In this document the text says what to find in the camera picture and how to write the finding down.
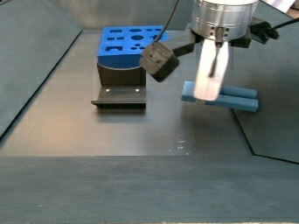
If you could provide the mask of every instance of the blue object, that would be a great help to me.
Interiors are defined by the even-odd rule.
[[[184,102],[196,102],[193,97],[194,82],[185,81],[181,91]],[[240,87],[222,87],[216,101],[205,101],[205,105],[220,106],[230,109],[240,109],[250,112],[257,111],[257,91]]]
[[[160,25],[105,27],[97,49],[97,63],[112,68],[138,67],[141,51],[153,42],[161,29]],[[160,40],[166,39],[165,32]]]

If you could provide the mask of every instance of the shape sorter hole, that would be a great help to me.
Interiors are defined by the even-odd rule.
[[[106,47],[106,52],[110,51],[110,50],[118,50],[118,51],[122,51],[124,47],[122,46],[108,46]]]
[[[141,30],[140,29],[132,29],[129,30],[130,32],[140,32]]]
[[[121,30],[110,30],[109,32],[121,32]]]
[[[141,40],[144,37],[142,36],[140,36],[140,35],[134,35],[133,37],[130,37],[130,39],[133,39],[133,40]]]

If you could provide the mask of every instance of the gray table surface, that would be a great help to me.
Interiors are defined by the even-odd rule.
[[[172,37],[180,31],[169,32]],[[182,102],[196,53],[161,84],[146,76],[145,111],[100,111],[98,31],[84,31],[0,144],[0,156],[249,155],[230,110]]]

